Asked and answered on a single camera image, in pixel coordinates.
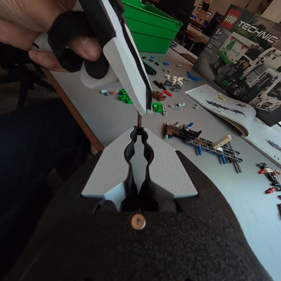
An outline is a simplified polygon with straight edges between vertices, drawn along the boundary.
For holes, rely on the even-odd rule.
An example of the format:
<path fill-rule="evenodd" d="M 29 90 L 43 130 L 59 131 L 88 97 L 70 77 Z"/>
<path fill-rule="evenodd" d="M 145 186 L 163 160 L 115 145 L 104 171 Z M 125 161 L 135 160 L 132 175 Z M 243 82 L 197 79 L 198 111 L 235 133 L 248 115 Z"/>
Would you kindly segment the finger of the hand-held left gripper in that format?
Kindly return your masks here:
<path fill-rule="evenodd" d="M 109 42 L 103 47 L 104 55 L 122 86 L 129 94 L 129 90 L 132 90 L 133 87 L 130 84 L 129 75 L 127 74 L 125 66 L 125 63 L 128 62 L 128 56 L 126 53 L 126 51 L 128 51 L 128 47 L 126 46 L 122 33 L 122 27 L 116 12 L 109 1 L 103 0 L 103 5 L 116 33 L 115 37 L 109 40 Z"/>
<path fill-rule="evenodd" d="M 145 66 L 139 55 L 133 35 L 125 18 L 125 6 L 123 1 L 120 1 L 121 19 L 120 25 L 128 51 L 128 62 L 125 63 L 129 81 L 132 85 L 132 90 L 129 90 L 129 96 L 133 100 L 135 107 L 140 115 L 152 114 L 152 88 L 146 73 Z"/>

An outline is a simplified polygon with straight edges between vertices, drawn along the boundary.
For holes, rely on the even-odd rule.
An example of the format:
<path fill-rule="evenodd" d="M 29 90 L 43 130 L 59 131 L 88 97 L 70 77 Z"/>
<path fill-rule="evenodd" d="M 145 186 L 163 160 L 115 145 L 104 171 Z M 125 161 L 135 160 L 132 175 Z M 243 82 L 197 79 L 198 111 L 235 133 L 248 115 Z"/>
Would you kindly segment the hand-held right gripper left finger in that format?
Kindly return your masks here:
<path fill-rule="evenodd" d="M 135 154 L 135 127 L 102 152 L 82 196 L 112 201 L 121 210 L 135 210 L 135 182 L 130 162 Z"/>

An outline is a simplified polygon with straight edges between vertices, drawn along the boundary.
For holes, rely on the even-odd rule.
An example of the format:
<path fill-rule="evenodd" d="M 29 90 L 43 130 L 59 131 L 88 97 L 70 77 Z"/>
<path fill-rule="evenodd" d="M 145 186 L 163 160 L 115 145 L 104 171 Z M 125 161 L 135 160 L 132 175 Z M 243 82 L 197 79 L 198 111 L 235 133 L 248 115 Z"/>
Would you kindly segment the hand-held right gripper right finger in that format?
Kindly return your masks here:
<path fill-rule="evenodd" d="M 147 128 L 142 128 L 142 143 L 149 196 L 177 199 L 198 194 L 174 148 Z"/>

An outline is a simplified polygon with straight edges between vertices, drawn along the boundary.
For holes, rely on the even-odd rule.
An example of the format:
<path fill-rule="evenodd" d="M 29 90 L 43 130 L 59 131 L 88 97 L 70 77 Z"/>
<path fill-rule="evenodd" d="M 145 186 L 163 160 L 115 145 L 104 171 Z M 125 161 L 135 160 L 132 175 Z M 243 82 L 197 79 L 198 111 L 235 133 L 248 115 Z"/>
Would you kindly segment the partly built lego chassis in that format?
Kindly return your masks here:
<path fill-rule="evenodd" d="M 174 124 L 164 125 L 164 138 L 172 139 L 173 137 L 181 139 L 189 147 L 194 147 L 198 156 L 202 156 L 203 152 L 217 156 L 222 164 L 232 163 L 237 173 L 242 173 L 240 163 L 243 161 L 239 157 L 239 152 L 233 149 L 231 144 L 231 136 L 226 135 L 217 142 L 202 138 L 202 131 L 191 130 L 193 123 L 189 125 L 180 125 L 179 121 Z"/>

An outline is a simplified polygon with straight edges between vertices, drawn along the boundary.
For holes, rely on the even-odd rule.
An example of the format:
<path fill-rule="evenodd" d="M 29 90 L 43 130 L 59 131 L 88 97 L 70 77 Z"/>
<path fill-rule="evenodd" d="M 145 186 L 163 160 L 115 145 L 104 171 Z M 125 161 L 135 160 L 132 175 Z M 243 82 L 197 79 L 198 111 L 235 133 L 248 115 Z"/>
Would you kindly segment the scattered loose lego pieces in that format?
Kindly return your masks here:
<path fill-rule="evenodd" d="M 146 62 L 142 61 L 143 65 L 145 67 L 145 70 L 147 72 L 147 74 L 149 75 L 156 75 L 156 70 L 154 68 L 152 68 L 150 65 L 148 65 Z M 170 80 L 170 76 L 165 74 L 165 77 L 167 78 L 166 81 L 163 83 L 159 83 L 156 80 L 153 81 L 153 83 L 160 89 L 164 90 L 164 94 L 167 94 L 168 96 L 172 96 L 172 94 L 167 90 L 167 87 L 171 88 L 171 91 L 173 92 L 179 92 L 181 90 L 181 85 L 182 85 L 182 81 L 189 81 L 189 80 L 193 80 L 193 81 L 201 81 L 202 78 L 199 78 L 197 76 L 193 76 L 190 72 L 188 72 L 188 77 L 176 77 L 173 76 L 172 77 L 172 81 Z M 108 96 L 110 95 L 110 93 L 106 90 L 101 90 L 100 93 Z M 124 88 L 118 90 L 118 93 L 120 93 L 120 101 L 125 102 L 127 104 L 133 104 L 132 99 L 128 96 L 128 93 L 126 92 L 126 90 Z M 157 94 L 156 92 L 153 92 L 153 97 L 155 99 L 158 98 L 164 98 L 164 96 L 162 94 Z M 152 102 L 152 107 L 156 108 L 158 107 L 155 103 Z"/>

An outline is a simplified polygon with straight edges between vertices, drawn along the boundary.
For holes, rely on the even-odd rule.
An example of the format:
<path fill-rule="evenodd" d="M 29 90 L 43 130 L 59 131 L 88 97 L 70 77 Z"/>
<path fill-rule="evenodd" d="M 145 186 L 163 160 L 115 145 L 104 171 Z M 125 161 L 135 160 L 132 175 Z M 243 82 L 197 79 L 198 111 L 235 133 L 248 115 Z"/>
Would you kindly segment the lego instruction booklet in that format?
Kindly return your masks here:
<path fill-rule="evenodd" d="M 252 106 L 227 97 L 209 85 L 188 90 L 185 94 L 235 126 L 243 139 L 281 167 L 281 135 L 275 129 L 278 125 L 269 127 L 256 117 Z"/>

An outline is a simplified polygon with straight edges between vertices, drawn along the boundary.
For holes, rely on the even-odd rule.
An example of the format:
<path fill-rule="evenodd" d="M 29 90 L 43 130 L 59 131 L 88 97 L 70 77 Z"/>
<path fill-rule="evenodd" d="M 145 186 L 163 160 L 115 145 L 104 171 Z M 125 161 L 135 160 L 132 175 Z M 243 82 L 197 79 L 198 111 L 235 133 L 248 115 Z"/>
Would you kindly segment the red and black lego parts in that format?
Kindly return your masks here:
<path fill-rule="evenodd" d="M 258 163 L 256 166 L 260 169 L 258 174 L 264 174 L 270 181 L 270 188 L 268 188 L 264 193 L 273 194 L 274 192 L 281 192 L 281 183 L 279 181 L 280 171 L 268 167 L 264 162 Z"/>

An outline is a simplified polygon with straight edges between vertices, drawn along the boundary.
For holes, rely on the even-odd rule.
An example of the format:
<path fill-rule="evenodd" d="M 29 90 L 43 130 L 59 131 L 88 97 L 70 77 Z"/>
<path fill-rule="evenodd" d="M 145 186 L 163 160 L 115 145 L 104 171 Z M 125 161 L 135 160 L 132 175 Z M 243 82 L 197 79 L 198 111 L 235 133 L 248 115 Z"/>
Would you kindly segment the lego truck set box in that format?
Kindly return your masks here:
<path fill-rule="evenodd" d="M 245 102 L 272 127 L 280 122 L 281 25 L 231 4 L 193 70 Z"/>

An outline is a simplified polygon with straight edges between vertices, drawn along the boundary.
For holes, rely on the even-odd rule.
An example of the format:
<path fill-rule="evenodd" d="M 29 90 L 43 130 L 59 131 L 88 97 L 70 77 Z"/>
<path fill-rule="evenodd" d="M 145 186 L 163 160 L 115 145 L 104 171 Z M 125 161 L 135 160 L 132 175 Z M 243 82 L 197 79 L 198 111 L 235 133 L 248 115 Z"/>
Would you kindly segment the person's left hand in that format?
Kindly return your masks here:
<path fill-rule="evenodd" d="M 75 0 L 1 0 L 1 42 L 28 51 L 35 63 L 56 72 L 75 72 L 83 60 L 104 54 Z"/>

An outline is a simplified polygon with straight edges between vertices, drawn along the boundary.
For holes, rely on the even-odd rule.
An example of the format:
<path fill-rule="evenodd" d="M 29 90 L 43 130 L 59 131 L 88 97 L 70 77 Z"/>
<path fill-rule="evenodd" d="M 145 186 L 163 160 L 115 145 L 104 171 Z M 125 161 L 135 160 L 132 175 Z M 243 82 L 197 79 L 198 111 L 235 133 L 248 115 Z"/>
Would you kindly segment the stacked green plastic bins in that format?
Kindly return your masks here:
<path fill-rule="evenodd" d="M 183 23 L 141 0 L 123 0 L 138 51 L 165 54 Z"/>

